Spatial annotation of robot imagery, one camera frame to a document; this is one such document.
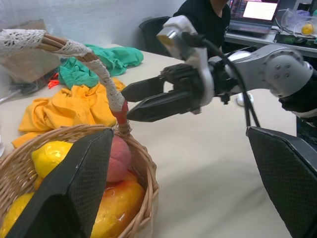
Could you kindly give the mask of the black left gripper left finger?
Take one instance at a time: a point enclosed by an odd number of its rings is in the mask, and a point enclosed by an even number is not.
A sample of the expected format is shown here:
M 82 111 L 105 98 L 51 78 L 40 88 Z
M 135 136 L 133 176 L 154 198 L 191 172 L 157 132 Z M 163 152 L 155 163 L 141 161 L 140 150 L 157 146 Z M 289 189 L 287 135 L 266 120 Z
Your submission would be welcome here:
M 77 140 L 5 238 L 90 238 L 106 188 L 113 131 Z

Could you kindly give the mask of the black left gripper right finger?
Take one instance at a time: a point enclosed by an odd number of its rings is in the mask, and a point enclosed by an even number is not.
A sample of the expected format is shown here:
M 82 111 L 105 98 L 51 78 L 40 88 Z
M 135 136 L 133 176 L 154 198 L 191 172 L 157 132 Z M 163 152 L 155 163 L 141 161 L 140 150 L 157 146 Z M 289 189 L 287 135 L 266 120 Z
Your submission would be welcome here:
M 263 185 L 292 238 L 317 238 L 317 151 L 301 138 L 261 127 L 246 135 Z

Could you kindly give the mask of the yellow lemon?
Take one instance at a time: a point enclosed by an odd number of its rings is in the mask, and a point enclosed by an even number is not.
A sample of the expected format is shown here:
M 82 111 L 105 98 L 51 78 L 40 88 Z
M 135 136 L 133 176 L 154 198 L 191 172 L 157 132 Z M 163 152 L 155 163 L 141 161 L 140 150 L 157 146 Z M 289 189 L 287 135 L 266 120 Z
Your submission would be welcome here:
M 72 143 L 64 141 L 51 141 L 31 154 L 35 171 L 39 177 L 45 178 L 66 157 Z

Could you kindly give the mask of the orange yellow mango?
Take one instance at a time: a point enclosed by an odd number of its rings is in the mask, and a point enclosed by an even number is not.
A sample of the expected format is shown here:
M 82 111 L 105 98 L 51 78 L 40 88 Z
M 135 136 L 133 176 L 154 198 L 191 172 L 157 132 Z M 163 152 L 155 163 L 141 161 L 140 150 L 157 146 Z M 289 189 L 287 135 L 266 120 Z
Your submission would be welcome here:
M 109 183 L 90 238 L 118 238 L 138 214 L 144 195 L 144 189 L 132 171 L 128 171 L 123 180 Z

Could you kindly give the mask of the black office chair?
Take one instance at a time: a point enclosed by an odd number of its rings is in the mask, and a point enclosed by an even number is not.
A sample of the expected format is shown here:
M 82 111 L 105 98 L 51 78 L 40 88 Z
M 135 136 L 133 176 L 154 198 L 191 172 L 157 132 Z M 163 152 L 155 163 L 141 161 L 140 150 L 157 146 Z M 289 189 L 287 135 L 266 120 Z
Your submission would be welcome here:
M 157 39 L 157 34 L 162 30 L 163 25 L 169 20 L 169 16 L 157 17 L 146 20 L 139 25 L 141 29 L 146 51 L 170 57 L 170 53 L 162 45 L 162 43 Z

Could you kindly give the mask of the pink peach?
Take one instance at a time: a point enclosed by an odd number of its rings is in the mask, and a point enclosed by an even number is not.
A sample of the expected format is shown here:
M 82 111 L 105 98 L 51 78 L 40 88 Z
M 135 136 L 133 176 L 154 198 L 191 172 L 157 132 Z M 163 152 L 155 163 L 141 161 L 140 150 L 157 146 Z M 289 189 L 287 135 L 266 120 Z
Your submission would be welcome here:
M 131 163 L 131 151 L 127 143 L 115 135 L 112 140 L 107 171 L 107 182 L 118 182 L 125 178 Z

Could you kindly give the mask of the person in black shirt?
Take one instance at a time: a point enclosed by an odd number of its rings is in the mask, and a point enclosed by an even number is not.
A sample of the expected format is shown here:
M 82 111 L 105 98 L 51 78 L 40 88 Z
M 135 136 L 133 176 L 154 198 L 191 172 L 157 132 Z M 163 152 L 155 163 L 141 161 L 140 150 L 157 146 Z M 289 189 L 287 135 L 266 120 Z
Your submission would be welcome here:
M 221 48 L 231 18 L 228 0 L 186 0 L 174 17 L 186 16 L 199 34 Z

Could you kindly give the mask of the white computer mouse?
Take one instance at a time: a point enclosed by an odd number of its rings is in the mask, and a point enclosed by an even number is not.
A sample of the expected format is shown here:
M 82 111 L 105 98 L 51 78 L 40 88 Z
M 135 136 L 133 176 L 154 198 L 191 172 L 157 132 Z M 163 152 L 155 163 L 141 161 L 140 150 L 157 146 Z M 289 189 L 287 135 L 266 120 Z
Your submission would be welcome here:
M 247 93 L 249 99 L 250 99 L 250 102 L 251 104 L 254 103 L 254 97 L 253 95 L 251 95 L 250 93 Z M 244 101 L 244 97 L 243 97 L 243 94 L 240 93 L 236 96 L 236 99 L 235 99 L 235 102 L 236 102 L 236 105 L 240 106 L 240 107 L 244 107 L 245 106 L 245 101 Z

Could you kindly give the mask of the large yellow fruit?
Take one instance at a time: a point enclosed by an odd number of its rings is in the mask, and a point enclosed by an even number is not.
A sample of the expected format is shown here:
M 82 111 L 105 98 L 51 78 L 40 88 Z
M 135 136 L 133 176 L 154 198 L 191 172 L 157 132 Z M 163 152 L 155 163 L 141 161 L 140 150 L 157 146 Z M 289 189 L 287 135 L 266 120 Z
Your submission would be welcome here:
M 15 199 L 4 217 L 2 227 L 0 228 L 0 238 L 6 237 L 7 233 L 10 231 L 33 195 L 34 192 L 30 192 Z

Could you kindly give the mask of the white desk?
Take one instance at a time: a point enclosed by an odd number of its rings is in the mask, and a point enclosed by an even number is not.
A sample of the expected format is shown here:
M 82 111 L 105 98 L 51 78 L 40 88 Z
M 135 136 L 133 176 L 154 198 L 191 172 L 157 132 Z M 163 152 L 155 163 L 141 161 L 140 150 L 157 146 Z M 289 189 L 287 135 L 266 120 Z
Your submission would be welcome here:
M 249 35 L 241 35 L 240 32 L 238 32 L 237 34 L 234 32 L 227 32 L 225 36 L 225 41 L 245 46 L 262 47 L 265 45 L 273 44 L 276 34 L 278 34 L 276 31 L 271 30 L 268 34 L 263 35 L 261 37 L 253 37 Z M 299 45 L 284 45 L 296 49 L 306 57 L 317 58 L 317 49 L 315 48 L 307 48 Z

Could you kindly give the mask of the yellow cloth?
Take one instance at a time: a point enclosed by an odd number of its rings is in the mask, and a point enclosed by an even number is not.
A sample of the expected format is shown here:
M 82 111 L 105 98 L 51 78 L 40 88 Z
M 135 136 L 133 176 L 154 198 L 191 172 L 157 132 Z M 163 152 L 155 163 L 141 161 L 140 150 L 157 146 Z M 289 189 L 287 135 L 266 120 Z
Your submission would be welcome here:
M 116 119 L 110 112 L 106 88 L 98 83 L 62 88 L 50 98 L 37 98 L 23 115 L 18 131 L 22 136 L 11 144 L 17 148 L 28 140 L 62 126 L 102 124 L 112 127 Z

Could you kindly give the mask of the orange plastic tool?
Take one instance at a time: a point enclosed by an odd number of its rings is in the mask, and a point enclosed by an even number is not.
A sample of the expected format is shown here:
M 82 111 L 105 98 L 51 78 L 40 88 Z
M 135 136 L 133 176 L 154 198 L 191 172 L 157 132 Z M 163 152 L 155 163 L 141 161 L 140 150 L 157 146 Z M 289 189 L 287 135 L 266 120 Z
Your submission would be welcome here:
M 59 73 L 55 73 L 52 78 L 49 80 L 49 83 L 48 83 L 48 88 L 49 89 L 52 89 L 54 88 L 55 86 L 58 86 L 59 85 Z

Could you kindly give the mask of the open laptop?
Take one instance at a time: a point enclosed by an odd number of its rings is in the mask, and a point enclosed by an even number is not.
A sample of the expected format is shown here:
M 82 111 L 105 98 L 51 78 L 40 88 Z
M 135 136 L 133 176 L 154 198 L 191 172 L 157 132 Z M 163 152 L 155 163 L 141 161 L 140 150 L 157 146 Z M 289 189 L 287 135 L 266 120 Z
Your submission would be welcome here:
M 228 31 L 266 35 L 273 26 L 280 0 L 230 0 Z

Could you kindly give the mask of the clear plastic bag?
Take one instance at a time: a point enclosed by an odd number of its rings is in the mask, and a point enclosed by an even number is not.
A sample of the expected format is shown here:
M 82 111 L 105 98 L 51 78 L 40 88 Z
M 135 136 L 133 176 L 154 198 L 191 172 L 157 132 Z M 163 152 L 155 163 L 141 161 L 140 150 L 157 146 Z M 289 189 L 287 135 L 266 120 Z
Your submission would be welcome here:
M 304 10 L 291 10 L 283 9 L 279 10 L 283 12 L 279 26 L 281 26 L 286 32 L 293 36 L 303 36 L 308 38 L 317 37 L 317 15 L 311 16 L 308 11 Z M 314 32 L 311 35 L 303 35 L 301 29 L 306 23 L 312 23 L 314 26 Z

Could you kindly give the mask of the yellow fruit in bag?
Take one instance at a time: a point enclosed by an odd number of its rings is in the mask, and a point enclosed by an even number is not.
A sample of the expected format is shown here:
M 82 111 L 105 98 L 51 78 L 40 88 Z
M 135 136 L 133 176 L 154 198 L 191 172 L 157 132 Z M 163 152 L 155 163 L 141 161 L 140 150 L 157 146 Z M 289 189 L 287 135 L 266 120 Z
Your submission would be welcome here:
M 301 29 L 301 33 L 303 35 L 311 35 L 314 32 L 314 26 L 312 23 L 306 23 L 305 25 L 303 25 L 302 29 Z

